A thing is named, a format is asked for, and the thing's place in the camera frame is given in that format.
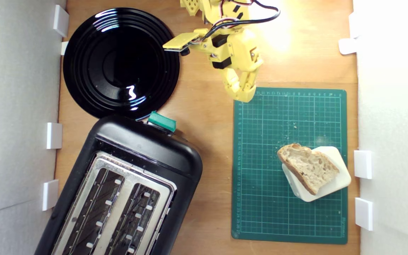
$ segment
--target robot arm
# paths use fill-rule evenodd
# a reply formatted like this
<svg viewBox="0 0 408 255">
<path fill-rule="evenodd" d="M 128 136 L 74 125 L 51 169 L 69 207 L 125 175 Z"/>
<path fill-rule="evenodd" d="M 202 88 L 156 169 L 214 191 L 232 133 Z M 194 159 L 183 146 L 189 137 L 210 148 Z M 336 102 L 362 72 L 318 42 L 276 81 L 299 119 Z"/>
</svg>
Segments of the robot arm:
<svg viewBox="0 0 408 255">
<path fill-rule="evenodd" d="M 265 6 L 256 0 L 253 2 Z M 180 34 L 165 43 L 163 48 L 167 51 L 180 52 L 183 56 L 188 55 L 190 49 L 206 53 L 213 67 L 220 71 L 227 93 L 234 100 L 249 102 L 256 91 L 255 80 L 259 68 L 264 63 L 259 56 L 255 35 L 243 28 L 245 24 L 250 24 L 248 5 L 252 2 L 181 0 L 180 3 L 182 7 L 186 7 L 191 16 L 196 15 L 199 7 L 203 12 L 204 21 L 214 25 L 211 29 L 196 29 L 192 33 Z M 223 24 L 226 21 L 230 21 L 227 26 Z M 239 24 L 240 22 L 234 23 L 234 21 L 245 21 L 245 23 Z"/>
</svg>

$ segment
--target bread slice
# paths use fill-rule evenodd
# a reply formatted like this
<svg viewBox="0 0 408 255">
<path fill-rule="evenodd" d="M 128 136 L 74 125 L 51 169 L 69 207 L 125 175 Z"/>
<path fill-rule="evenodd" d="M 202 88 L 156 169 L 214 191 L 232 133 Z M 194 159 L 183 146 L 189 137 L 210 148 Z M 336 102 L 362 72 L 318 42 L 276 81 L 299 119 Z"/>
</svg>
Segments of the bread slice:
<svg viewBox="0 0 408 255">
<path fill-rule="evenodd" d="M 324 153 L 298 143 L 282 147 L 278 157 L 312 195 L 340 172 Z"/>
</svg>

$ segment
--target white wall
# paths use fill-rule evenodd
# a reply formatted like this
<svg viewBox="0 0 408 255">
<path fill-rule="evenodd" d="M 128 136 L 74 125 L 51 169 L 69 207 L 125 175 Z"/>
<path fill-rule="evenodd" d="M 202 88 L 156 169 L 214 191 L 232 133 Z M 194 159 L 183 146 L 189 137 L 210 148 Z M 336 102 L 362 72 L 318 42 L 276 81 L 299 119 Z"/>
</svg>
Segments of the white wall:
<svg viewBox="0 0 408 255">
<path fill-rule="evenodd" d="M 0 254 L 32 254 L 50 211 L 54 178 L 47 122 L 58 119 L 60 42 L 54 6 L 65 0 L 0 0 Z"/>
<path fill-rule="evenodd" d="M 408 254 L 408 1 L 354 0 L 363 16 L 358 43 L 359 148 L 373 152 L 373 231 L 361 230 L 361 255 Z"/>
</svg>

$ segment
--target grid lines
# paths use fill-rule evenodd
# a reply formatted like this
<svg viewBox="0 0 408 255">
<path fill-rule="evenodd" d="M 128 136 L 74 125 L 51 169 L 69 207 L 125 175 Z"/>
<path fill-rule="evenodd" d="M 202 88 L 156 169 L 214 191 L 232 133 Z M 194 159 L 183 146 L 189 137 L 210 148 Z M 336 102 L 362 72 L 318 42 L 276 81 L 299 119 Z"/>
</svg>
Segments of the grid lines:
<svg viewBox="0 0 408 255">
<path fill-rule="evenodd" d="M 258 88 L 234 105 L 233 224 L 238 239 L 344 244 L 347 189 L 314 202 L 293 194 L 277 151 L 337 147 L 347 163 L 343 90 Z"/>
</svg>

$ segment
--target bread crust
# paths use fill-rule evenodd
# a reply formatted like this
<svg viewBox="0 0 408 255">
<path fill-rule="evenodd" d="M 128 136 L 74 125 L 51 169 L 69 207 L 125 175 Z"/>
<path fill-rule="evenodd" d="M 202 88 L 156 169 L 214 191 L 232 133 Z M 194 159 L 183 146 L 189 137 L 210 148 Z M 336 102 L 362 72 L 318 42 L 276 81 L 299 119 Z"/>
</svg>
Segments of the bread crust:
<svg viewBox="0 0 408 255">
<path fill-rule="evenodd" d="M 328 163 L 331 164 L 332 167 L 334 167 L 335 169 L 338 170 L 338 172 L 339 172 L 339 169 L 327 158 L 327 156 L 326 156 L 324 153 L 322 153 L 322 152 L 312 152 L 310 148 L 301 146 L 301 145 L 298 144 L 298 143 L 293 143 L 293 144 L 286 145 L 286 146 L 284 146 L 284 147 L 282 147 L 281 149 L 278 150 L 277 155 L 278 155 L 279 159 L 281 160 L 281 162 L 283 162 L 283 163 L 286 165 L 286 167 L 295 175 L 295 177 L 297 177 L 297 179 L 300 181 L 300 183 L 303 185 L 303 187 L 305 187 L 305 189 L 306 189 L 308 192 L 310 192 L 311 195 L 316 195 L 317 193 L 314 192 L 314 191 L 311 189 L 311 187 L 310 187 L 310 186 L 308 185 L 308 183 L 305 181 L 305 179 L 303 178 L 303 176 L 299 173 L 298 169 L 296 169 L 295 167 L 293 167 L 293 166 L 290 164 L 289 160 L 288 160 L 287 158 L 284 158 L 284 157 L 282 156 L 282 152 L 283 152 L 284 150 L 286 150 L 286 149 L 288 149 L 288 148 L 290 148 L 290 147 L 297 147 L 297 146 L 299 146 L 301 150 L 309 151 L 310 153 L 315 153 L 315 154 L 319 155 L 320 157 L 325 158 L 325 159 L 328 161 Z"/>
</svg>

